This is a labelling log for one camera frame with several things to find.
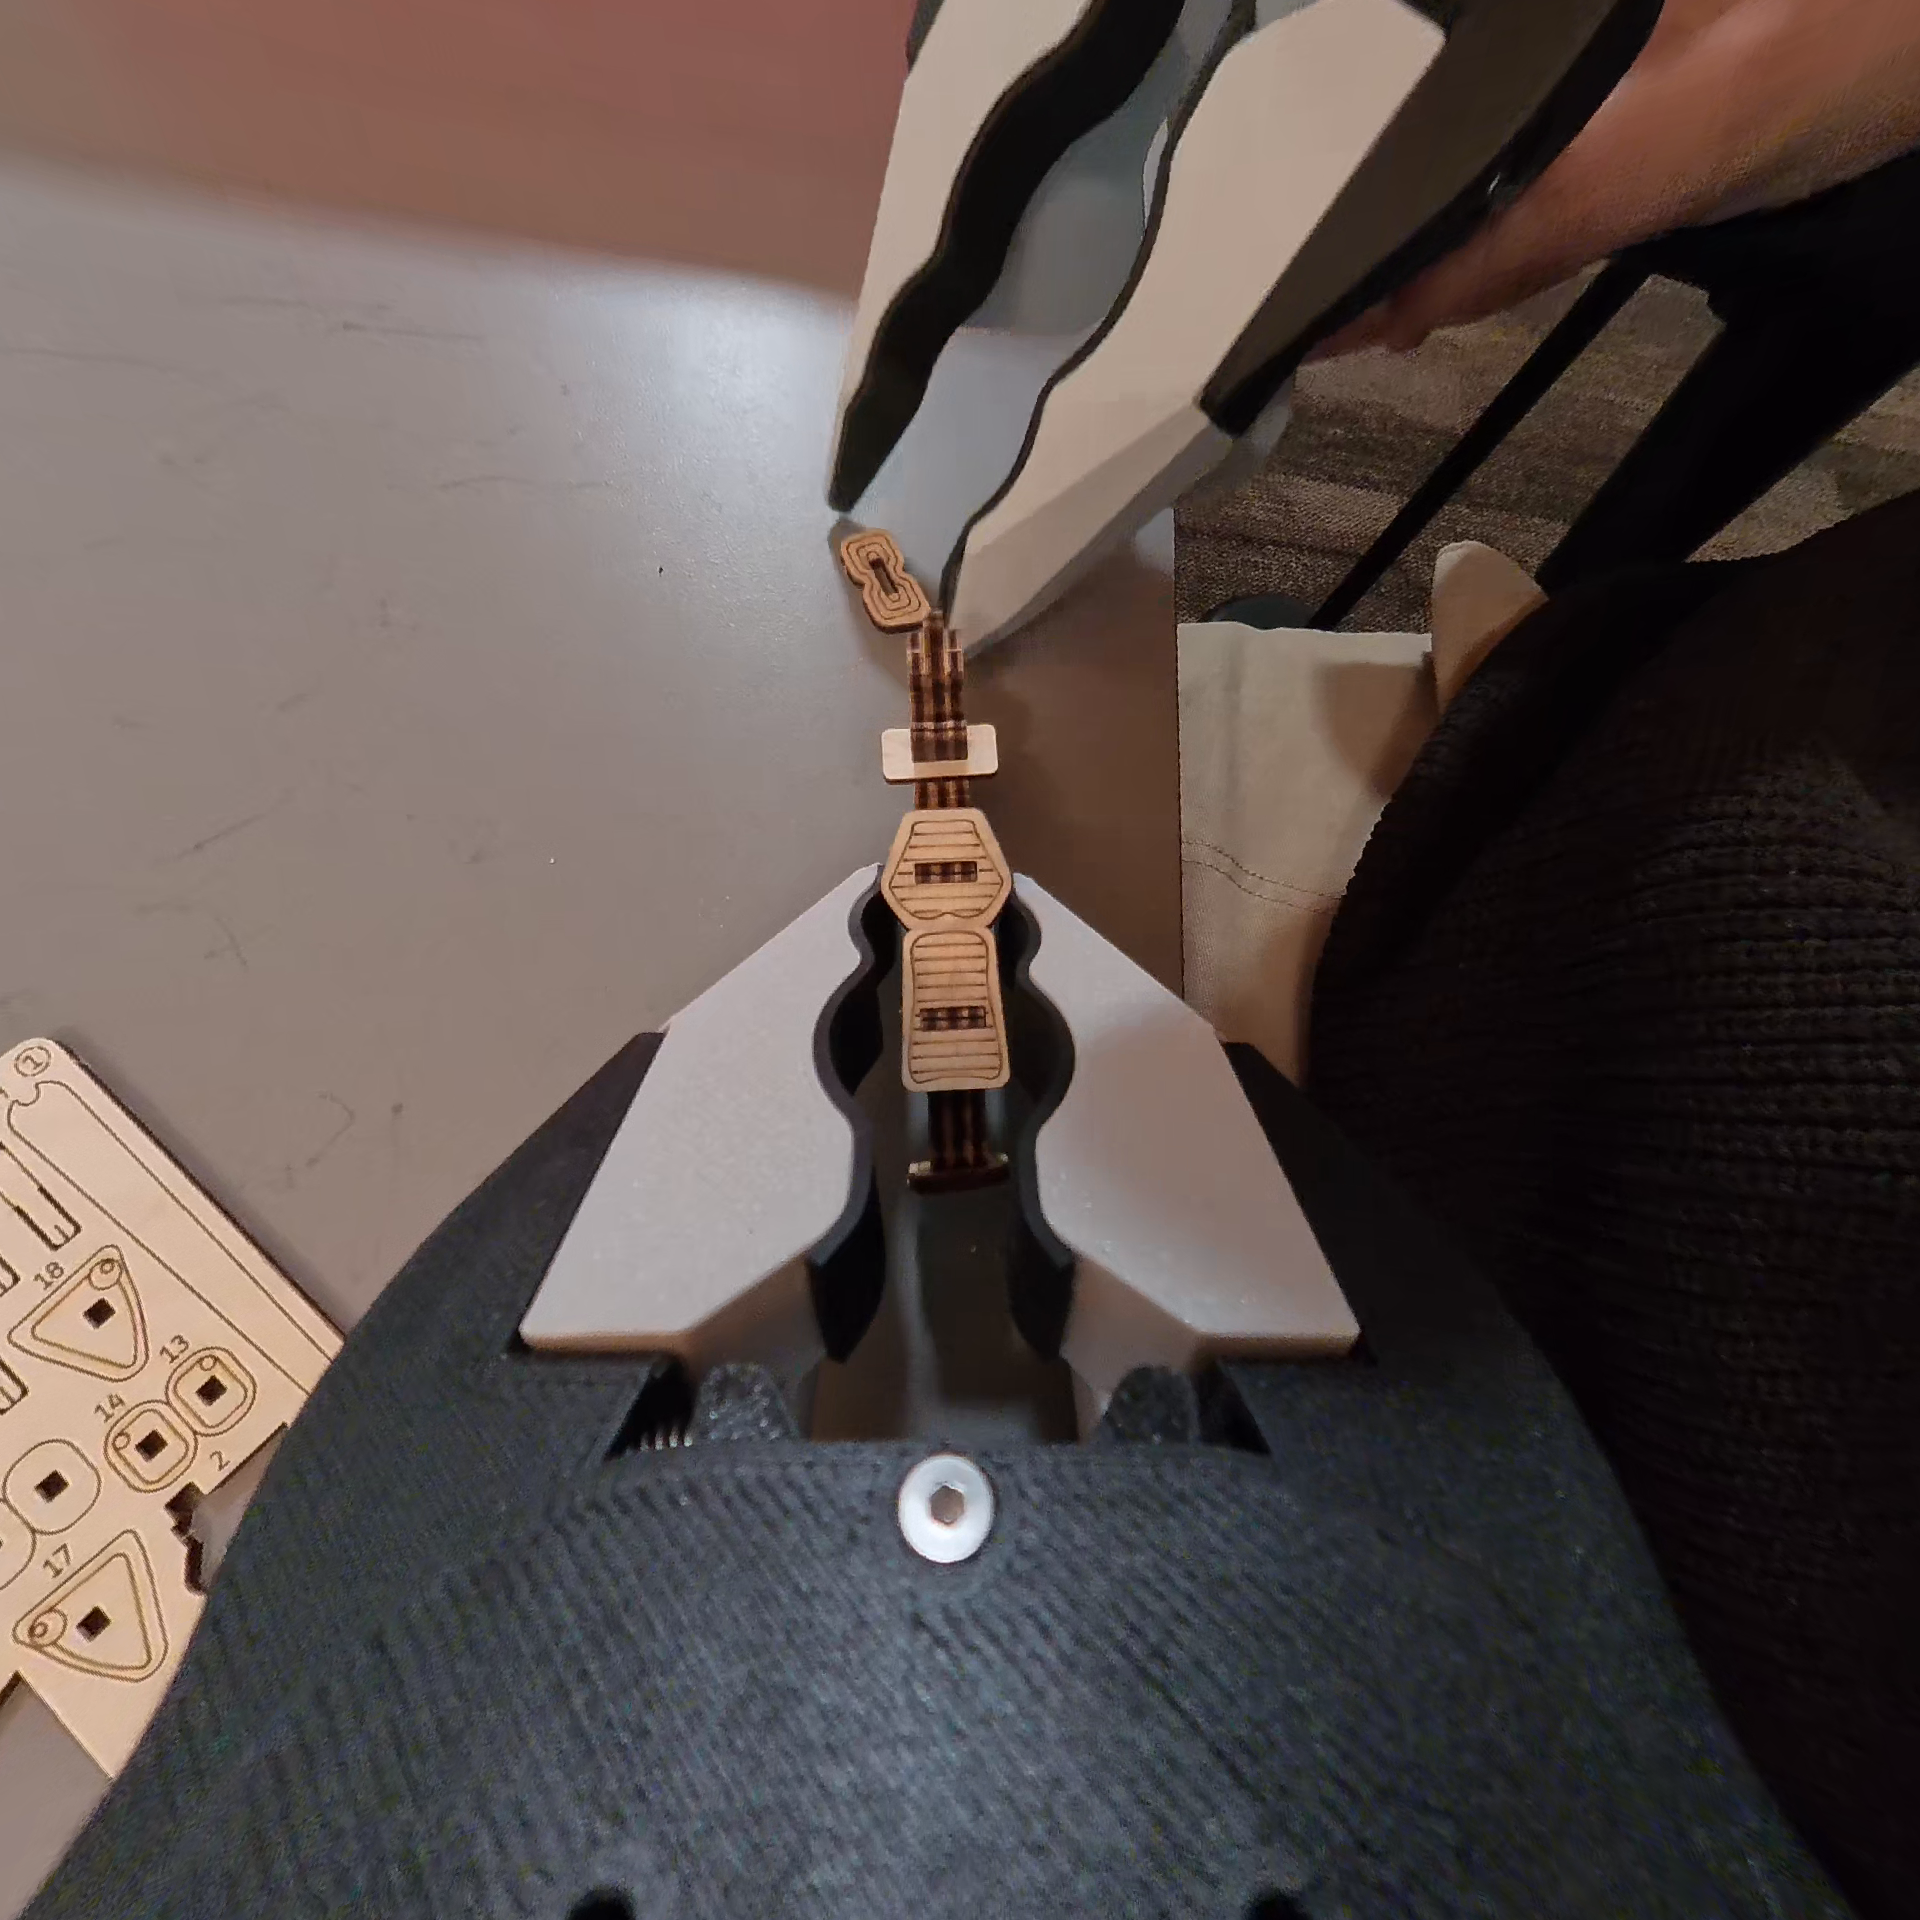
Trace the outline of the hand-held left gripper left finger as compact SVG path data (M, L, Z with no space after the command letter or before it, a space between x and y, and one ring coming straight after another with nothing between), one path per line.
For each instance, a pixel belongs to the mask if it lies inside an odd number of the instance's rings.
M518 1335L542 1352L647 1352L705 1385L763 1367L799 1433L886 1284L876 1123L899 926L879 868L676 1011Z

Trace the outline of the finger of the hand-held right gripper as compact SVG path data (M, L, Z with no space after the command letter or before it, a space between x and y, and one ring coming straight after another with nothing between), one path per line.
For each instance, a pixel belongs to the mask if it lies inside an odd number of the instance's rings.
M1182 3L924 3L862 281L829 504L876 484L1044 174L1141 88Z
M1200 397L1448 37L1413 3L1309 3L1213 65L1170 133L1135 265L1044 384L942 581L978 650L1224 465Z

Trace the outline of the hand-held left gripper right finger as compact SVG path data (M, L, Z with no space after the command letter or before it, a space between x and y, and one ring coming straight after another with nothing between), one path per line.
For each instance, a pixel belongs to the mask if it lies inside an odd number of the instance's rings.
M1010 899L1037 926L1026 981L1070 1049L1035 1173L1067 1250L1044 1342L1078 1436L1141 1365L1349 1357L1357 1317L1213 1024L1037 881Z

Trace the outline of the wooden puzzle model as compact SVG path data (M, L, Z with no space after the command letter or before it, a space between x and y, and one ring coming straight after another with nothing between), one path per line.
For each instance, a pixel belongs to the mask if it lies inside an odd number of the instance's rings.
M910 728L924 756L964 748L965 656L941 613L910 636ZM907 1092L927 1099L927 1157L910 1164L921 1191L996 1184L1005 1153L989 1129L989 1092L1010 1079L996 919L1010 868L975 778L913 782L879 891L901 928Z

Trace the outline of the grey desk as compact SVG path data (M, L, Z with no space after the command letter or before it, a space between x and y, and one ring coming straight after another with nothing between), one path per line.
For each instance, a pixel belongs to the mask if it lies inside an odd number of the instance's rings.
M910 3L2 6L2 1330L82 1522L2 1677L130 1695L182 1488L638 1028L876 858L825 469Z

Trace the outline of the person's right hand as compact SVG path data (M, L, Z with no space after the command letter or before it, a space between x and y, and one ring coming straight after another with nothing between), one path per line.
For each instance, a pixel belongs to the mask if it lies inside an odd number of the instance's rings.
M1604 256L1810 198L1915 145L1915 3L1666 3L1550 169L1311 360L1417 349Z

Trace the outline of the black office chair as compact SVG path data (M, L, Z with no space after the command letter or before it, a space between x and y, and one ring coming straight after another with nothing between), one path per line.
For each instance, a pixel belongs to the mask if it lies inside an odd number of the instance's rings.
M1568 589L1693 557L1918 374L1918 155L1604 265L1388 363L1309 368L1253 480L1176 524L1182 616L1413 625L1421 542L1551 540Z

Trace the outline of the person's beige trousers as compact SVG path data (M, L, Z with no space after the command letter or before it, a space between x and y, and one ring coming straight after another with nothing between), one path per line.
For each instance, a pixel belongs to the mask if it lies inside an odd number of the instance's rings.
M1302 1079L1319 947L1466 676L1544 589L1490 542L1432 564L1428 630L1179 625L1185 996Z

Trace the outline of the laser-cut wooden parts sheet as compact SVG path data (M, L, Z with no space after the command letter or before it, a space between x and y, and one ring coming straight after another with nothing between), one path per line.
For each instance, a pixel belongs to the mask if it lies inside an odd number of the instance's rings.
M2 1049L2 1684L107 1776L202 1619L192 1508L339 1333L59 1042Z

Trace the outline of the person's black knit sweater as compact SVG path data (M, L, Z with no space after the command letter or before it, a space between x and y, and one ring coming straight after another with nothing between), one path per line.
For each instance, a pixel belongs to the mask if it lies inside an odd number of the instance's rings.
M1315 976L1315 1102L1571 1386L1741 1746L1918 1915L1918 492L1551 595Z

